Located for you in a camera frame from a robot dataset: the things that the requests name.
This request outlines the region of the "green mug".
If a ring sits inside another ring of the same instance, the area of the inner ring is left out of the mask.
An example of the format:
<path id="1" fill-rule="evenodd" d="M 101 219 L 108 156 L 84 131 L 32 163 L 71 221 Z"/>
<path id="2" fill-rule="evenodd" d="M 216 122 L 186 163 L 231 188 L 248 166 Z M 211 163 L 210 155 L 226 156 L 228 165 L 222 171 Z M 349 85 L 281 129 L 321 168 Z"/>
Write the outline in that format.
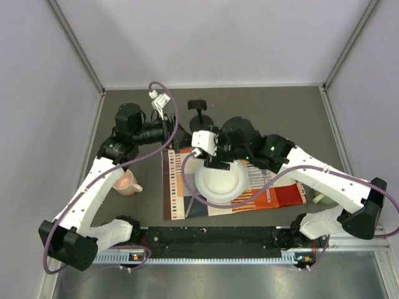
<path id="1" fill-rule="evenodd" d="M 321 204 L 325 206 L 329 206 L 332 204 L 335 204 L 335 201 L 331 199 L 330 197 L 326 196 L 325 194 L 315 192 L 315 196 L 312 200 L 314 204 Z"/>

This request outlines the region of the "colourful patterned placemat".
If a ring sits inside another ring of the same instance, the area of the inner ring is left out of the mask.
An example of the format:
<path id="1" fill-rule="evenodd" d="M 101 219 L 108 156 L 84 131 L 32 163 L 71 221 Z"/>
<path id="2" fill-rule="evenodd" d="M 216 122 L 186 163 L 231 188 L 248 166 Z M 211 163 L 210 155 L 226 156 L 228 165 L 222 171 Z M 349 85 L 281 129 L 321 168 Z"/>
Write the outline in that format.
<path id="1" fill-rule="evenodd" d="M 221 216 L 239 212 L 277 209 L 307 202 L 303 185 L 278 179 L 265 185 L 274 173 L 254 167 L 247 160 L 231 163 L 228 171 L 203 166 L 203 160 L 185 158 L 189 148 L 162 152 L 163 217 L 169 221 Z"/>

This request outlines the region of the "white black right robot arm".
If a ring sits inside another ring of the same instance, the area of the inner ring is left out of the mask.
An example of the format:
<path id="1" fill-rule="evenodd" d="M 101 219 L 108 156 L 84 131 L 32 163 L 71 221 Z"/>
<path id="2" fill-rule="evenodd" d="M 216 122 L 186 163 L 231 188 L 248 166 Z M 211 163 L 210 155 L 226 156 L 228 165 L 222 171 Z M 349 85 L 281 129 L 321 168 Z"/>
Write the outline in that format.
<path id="1" fill-rule="evenodd" d="M 331 198 L 336 206 L 317 213 L 299 215 L 291 224 L 291 239 L 303 247 L 323 235 L 346 232 L 353 237 L 375 237 L 387 184 L 345 174 L 306 153 L 279 135 L 262 136 L 252 123 L 239 116 L 221 128 L 194 133 L 191 144 L 201 151 L 205 166 L 224 169 L 228 162 L 248 160 L 253 166 L 286 176 Z"/>

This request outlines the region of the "pink handled knife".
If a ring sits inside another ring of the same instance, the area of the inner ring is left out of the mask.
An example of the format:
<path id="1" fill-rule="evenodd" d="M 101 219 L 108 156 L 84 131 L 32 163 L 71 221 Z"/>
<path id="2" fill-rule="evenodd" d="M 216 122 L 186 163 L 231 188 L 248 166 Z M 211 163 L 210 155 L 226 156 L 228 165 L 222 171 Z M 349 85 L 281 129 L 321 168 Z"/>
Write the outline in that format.
<path id="1" fill-rule="evenodd" d="M 192 209 L 193 203 L 195 201 L 195 196 L 197 195 L 197 193 L 198 193 L 198 189 L 195 189 L 195 192 L 193 193 L 193 195 L 192 195 L 192 197 L 190 199 L 190 203 L 188 204 L 188 208 L 187 208 L 187 210 L 185 212 L 185 219 L 187 219 L 189 214 L 190 214 L 190 211 Z"/>

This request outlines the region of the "black phone stand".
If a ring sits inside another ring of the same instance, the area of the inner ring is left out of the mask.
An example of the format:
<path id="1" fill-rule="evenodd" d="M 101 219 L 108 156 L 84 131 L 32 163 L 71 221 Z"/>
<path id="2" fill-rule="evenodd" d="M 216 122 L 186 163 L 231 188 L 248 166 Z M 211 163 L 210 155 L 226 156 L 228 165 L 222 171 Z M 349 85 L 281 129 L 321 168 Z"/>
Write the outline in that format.
<path id="1" fill-rule="evenodd" d="M 203 114 L 203 111 L 206 111 L 207 108 L 206 100 L 188 100 L 188 109 L 197 111 L 197 115 L 190 121 L 190 130 L 193 133 L 196 131 L 208 130 L 210 126 L 214 125 L 212 118 Z"/>

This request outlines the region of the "pink ceramic mug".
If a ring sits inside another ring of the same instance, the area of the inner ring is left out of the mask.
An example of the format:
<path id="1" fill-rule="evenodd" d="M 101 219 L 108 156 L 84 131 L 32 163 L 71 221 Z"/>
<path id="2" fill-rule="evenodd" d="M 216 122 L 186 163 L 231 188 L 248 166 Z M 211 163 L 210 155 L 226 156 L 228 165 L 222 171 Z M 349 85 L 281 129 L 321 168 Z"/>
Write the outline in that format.
<path id="1" fill-rule="evenodd" d="M 129 169 L 115 182 L 113 188 L 122 196 L 132 196 L 143 191 L 143 187 L 138 184 L 136 177 Z"/>

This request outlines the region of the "white ceramic plate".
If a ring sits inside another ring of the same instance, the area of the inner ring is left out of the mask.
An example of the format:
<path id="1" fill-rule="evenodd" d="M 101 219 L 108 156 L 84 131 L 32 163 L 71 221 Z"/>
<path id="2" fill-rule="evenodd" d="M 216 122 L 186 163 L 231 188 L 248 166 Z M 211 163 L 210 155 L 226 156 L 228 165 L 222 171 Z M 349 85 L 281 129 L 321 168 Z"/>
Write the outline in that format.
<path id="1" fill-rule="evenodd" d="M 230 163 L 229 171 L 200 166 L 195 172 L 195 186 L 208 201 L 227 204 L 237 199 L 249 185 L 247 167 L 242 162 Z"/>

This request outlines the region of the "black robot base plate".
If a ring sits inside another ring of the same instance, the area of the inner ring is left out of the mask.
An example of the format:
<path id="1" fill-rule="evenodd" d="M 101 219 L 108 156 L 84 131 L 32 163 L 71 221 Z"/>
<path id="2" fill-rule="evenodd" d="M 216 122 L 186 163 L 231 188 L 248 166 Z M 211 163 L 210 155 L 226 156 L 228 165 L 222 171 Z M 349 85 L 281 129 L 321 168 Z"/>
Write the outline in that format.
<path id="1" fill-rule="evenodd" d="M 122 244 L 146 245 L 151 249 L 172 245 L 255 245 L 266 249 L 322 249 L 326 237 L 310 240 L 293 235 L 289 228 L 249 227 L 134 227 L 131 237 Z"/>

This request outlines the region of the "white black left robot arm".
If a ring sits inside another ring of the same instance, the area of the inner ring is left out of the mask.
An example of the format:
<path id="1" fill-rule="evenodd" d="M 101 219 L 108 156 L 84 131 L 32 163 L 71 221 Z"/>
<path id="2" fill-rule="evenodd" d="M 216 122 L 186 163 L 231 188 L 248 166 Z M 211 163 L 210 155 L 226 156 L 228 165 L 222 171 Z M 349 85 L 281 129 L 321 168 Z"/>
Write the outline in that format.
<path id="1" fill-rule="evenodd" d="M 157 119 L 147 122 L 136 103 L 118 108 L 112 133 L 100 145 L 89 173 L 73 198 L 53 221 L 43 221 L 39 226 L 46 273 L 53 273 L 47 264 L 48 258 L 84 271 L 99 253 L 111 247 L 120 243 L 134 247 L 140 243 L 142 233 L 127 216 L 98 227 L 92 227 L 91 223 L 113 185 L 130 165 L 151 158 L 169 144 L 177 144 L 175 136 L 181 127 L 179 114 L 168 116 L 162 108 L 156 112 Z"/>

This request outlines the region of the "pink handled fork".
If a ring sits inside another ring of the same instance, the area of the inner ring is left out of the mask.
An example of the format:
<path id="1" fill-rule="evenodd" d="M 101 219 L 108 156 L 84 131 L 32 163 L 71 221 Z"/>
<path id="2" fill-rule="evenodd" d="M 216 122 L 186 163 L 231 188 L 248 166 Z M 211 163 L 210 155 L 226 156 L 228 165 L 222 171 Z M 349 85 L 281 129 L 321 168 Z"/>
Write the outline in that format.
<path id="1" fill-rule="evenodd" d="M 262 174 L 263 174 L 263 177 L 264 177 L 265 185 L 268 185 L 270 180 L 272 179 L 271 172 L 268 171 L 268 170 L 262 170 Z M 267 202 L 271 203 L 272 202 L 272 197 L 271 197 L 270 188 L 266 189 L 266 197 L 267 197 Z"/>

